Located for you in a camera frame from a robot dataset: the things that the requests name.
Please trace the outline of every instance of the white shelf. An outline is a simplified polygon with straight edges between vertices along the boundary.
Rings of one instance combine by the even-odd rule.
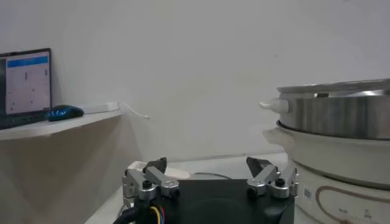
[[[120,115],[121,111],[116,110],[104,113],[85,114],[82,117],[72,118],[64,121],[42,121],[29,125],[23,125],[15,128],[0,130],[0,141],[47,136]]]

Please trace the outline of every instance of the black screw cap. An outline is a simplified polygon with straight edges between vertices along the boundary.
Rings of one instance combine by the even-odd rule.
[[[283,187],[285,185],[285,183],[286,182],[283,179],[281,179],[281,178],[278,178],[277,180],[275,180],[275,185],[277,187]]]
[[[144,189],[149,189],[152,187],[152,182],[150,182],[149,180],[144,180],[142,182],[142,188]]]

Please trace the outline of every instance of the pot handle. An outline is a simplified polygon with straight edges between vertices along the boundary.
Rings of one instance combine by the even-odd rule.
[[[272,110],[275,113],[288,113],[289,112],[289,103],[287,100],[273,98],[267,102],[260,102],[259,106],[265,110]]]
[[[265,130],[263,131],[263,136],[270,144],[280,145],[285,148],[285,150],[295,147],[294,138],[289,133],[283,131],[281,128]]]

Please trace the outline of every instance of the black cable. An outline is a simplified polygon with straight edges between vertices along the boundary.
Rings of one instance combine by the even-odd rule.
[[[121,209],[119,210],[118,214],[116,215],[116,218],[118,218],[119,216],[122,215],[123,209],[124,209],[125,207],[126,207],[125,205],[122,205],[122,206],[121,206]]]
[[[113,224],[129,224],[130,222],[134,222],[138,218],[138,215],[138,209],[134,207],[123,210],[121,216]]]

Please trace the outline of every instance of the computer mouse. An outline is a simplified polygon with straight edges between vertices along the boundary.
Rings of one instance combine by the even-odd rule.
[[[84,115],[84,111],[81,108],[70,105],[58,105],[48,113],[48,121],[62,121],[75,117],[81,117]]]

